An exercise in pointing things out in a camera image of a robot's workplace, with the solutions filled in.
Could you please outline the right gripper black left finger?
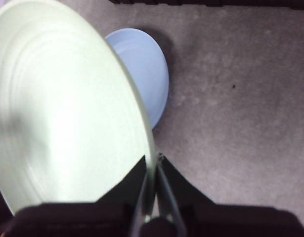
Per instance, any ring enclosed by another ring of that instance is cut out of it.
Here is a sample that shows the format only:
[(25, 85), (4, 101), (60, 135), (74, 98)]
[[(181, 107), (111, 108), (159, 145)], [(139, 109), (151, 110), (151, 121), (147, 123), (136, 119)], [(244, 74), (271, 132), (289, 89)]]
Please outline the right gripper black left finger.
[(146, 179), (146, 161), (141, 158), (98, 200), (23, 208), (3, 233), (6, 237), (125, 237)]

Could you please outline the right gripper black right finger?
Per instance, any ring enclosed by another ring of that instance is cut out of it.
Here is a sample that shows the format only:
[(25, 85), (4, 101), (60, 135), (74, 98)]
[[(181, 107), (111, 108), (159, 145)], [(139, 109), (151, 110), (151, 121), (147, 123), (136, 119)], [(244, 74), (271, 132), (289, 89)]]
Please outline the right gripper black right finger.
[(158, 169), (188, 237), (304, 236), (303, 225), (287, 210), (218, 204), (189, 183), (164, 155), (159, 156)]

